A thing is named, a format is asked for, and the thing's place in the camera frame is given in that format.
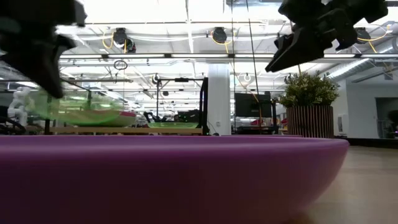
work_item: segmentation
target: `wooden shelf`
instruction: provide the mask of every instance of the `wooden shelf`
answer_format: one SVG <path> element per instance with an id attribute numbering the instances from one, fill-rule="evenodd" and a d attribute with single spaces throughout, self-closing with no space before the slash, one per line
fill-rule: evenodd
<path id="1" fill-rule="evenodd" d="M 167 133 L 167 134 L 202 134 L 202 128 L 97 128 L 65 127 L 50 128 L 53 133 Z"/>

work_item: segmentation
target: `black monitor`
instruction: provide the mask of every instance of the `black monitor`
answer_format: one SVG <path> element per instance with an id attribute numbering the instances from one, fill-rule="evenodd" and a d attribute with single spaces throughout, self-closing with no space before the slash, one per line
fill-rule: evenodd
<path id="1" fill-rule="evenodd" d="M 261 107 L 261 116 L 263 118 L 271 118 L 271 94 L 266 92 L 265 95 L 256 95 L 256 97 L 259 103 L 251 93 L 235 93 L 235 116 L 259 117 L 259 109 Z"/>

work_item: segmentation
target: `wooden table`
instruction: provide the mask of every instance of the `wooden table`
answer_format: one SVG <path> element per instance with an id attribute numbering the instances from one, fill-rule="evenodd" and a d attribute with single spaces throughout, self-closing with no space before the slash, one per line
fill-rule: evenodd
<path id="1" fill-rule="evenodd" d="M 330 188 L 285 224 L 397 224 L 398 150 L 351 147 Z"/>
<path id="2" fill-rule="evenodd" d="M 53 133 L 167 133 L 202 134 L 202 128 L 101 128 L 101 127 L 65 127 L 50 128 Z"/>

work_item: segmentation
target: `green transparent container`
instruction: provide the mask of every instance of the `green transparent container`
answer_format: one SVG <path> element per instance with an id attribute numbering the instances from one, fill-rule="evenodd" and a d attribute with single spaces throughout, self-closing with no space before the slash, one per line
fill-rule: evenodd
<path id="1" fill-rule="evenodd" d="M 196 128 L 198 123 L 148 123 L 150 128 Z"/>

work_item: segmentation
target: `white column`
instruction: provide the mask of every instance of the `white column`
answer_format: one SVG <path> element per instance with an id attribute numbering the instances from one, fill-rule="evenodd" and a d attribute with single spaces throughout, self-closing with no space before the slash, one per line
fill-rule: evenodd
<path id="1" fill-rule="evenodd" d="M 210 133 L 231 134 L 231 93 L 228 64 L 209 64 L 208 127 Z"/>

